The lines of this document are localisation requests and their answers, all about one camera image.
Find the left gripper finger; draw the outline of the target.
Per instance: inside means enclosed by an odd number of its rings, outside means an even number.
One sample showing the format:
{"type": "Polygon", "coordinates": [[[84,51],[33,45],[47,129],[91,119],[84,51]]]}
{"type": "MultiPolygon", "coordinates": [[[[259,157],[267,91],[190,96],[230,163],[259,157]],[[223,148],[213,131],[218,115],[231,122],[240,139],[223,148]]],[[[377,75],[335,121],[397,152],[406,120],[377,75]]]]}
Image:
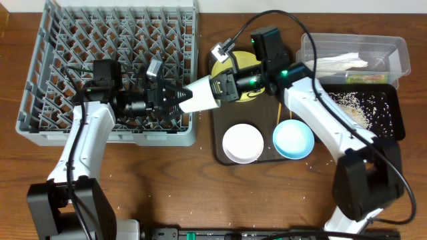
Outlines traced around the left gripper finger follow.
{"type": "Polygon", "coordinates": [[[163,102],[163,116],[165,121],[171,121],[176,117],[183,114],[179,104],[182,103],[182,100],[169,99],[163,102]]]}
{"type": "Polygon", "coordinates": [[[188,100],[193,97],[191,90],[184,87],[178,87],[169,82],[165,84],[166,95],[171,99],[188,100]]]}

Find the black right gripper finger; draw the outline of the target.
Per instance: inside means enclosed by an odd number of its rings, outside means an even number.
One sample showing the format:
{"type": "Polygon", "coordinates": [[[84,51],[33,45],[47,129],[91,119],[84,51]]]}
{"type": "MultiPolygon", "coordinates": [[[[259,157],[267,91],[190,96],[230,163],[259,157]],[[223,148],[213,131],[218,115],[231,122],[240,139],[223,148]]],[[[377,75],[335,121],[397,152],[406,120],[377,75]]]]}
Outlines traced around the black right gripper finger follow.
{"type": "Polygon", "coordinates": [[[220,101],[237,101],[239,99],[236,84],[233,81],[211,81],[213,97],[220,101]]]}
{"type": "Polygon", "coordinates": [[[232,73],[219,73],[215,77],[212,77],[210,83],[229,83],[234,81],[232,73]]]}

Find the white cup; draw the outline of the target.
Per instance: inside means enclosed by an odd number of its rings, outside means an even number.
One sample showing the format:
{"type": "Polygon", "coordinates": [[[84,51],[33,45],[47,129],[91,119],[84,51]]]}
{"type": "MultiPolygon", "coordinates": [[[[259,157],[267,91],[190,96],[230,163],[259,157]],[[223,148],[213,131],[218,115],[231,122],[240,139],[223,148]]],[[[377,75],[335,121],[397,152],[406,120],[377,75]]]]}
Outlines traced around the white cup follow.
{"type": "Polygon", "coordinates": [[[185,86],[185,89],[192,92],[193,97],[179,104],[179,108],[184,113],[205,111],[221,106],[221,102],[214,98],[209,84],[210,80],[211,75],[207,75],[185,86]]]}

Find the light blue bowl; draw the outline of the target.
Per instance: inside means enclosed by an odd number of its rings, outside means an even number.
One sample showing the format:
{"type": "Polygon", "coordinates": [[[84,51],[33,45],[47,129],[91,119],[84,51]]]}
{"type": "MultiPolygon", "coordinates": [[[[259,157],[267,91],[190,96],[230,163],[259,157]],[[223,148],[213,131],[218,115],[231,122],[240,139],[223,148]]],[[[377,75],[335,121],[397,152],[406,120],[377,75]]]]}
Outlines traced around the light blue bowl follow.
{"type": "Polygon", "coordinates": [[[302,121],[288,119],[274,129],[272,141],[276,151],[286,159],[307,157],[314,148],[314,134],[302,121]]]}

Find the white paper napkin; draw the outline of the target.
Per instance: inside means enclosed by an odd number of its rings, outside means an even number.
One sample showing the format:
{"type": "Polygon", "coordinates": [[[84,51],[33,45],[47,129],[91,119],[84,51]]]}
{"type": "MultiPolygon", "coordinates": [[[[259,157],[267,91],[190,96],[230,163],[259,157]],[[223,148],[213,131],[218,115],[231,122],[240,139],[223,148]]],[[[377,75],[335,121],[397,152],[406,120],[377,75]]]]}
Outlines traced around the white paper napkin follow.
{"type": "MultiPolygon", "coordinates": [[[[314,60],[304,63],[313,70],[314,60]]],[[[368,62],[359,57],[359,53],[345,53],[335,57],[323,57],[316,59],[316,71],[345,71],[351,68],[367,67],[368,62]]]]}

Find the green foil wrapper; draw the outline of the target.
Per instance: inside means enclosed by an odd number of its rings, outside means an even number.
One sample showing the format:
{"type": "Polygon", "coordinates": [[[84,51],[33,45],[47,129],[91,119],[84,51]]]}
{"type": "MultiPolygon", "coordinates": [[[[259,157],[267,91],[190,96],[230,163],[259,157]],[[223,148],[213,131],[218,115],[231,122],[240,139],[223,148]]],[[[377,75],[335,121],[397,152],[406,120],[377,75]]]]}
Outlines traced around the green foil wrapper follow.
{"type": "Polygon", "coordinates": [[[346,84],[387,84],[387,75],[347,75],[346,84]]]}

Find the rice and shell waste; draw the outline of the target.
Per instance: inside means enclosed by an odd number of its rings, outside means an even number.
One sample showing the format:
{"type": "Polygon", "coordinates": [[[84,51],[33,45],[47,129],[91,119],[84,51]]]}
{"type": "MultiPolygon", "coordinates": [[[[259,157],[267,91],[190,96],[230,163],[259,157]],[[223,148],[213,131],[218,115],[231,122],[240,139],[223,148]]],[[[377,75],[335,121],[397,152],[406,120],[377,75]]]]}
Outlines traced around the rice and shell waste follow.
{"type": "Polygon", "coordinates": [[[389,104],[383,93],[333,93],[328,95],[357,124],[381,138],[394,136],[389,104]]]}

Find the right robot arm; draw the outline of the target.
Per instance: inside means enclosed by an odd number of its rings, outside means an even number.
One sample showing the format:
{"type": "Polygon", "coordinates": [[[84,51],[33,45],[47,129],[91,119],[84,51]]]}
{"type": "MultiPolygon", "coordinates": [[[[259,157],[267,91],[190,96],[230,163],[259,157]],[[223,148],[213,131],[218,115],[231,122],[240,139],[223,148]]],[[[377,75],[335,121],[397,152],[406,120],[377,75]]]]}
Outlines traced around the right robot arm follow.
{"type": "Polygon", "coordinates": [[[325,93],[315,72],[304,63],[291,63],[277,27],[252,32],[259,64],[241,68],[228,39],[211,48],[220,62],[232,68],[210,80],[216,99],[235,101],[243,92],[264,88],[282,95],[284,105],[320,138],[336,161],[332,195],[336,209],[324,229],[330,238],[359,234],[378,214],[403,195],[400,146],[380,139],[353,121],[325,93]]]}

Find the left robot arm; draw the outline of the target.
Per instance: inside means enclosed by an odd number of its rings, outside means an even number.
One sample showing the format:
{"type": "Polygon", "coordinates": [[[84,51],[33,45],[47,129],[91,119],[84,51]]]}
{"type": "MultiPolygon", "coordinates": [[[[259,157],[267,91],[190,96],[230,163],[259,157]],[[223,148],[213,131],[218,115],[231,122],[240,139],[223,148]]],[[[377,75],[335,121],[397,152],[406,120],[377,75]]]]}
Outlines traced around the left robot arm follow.
{"type": "Polygon", "coordinates": [[[27,193],[39,239],[144,239],[139,221],[115,216],[99,175],[117,118],[142,117],[147,103],[144,93],[123,89],[119,61],[94,61],[93,79],[73,98],[73,123],[57,165],[27,193]]]}

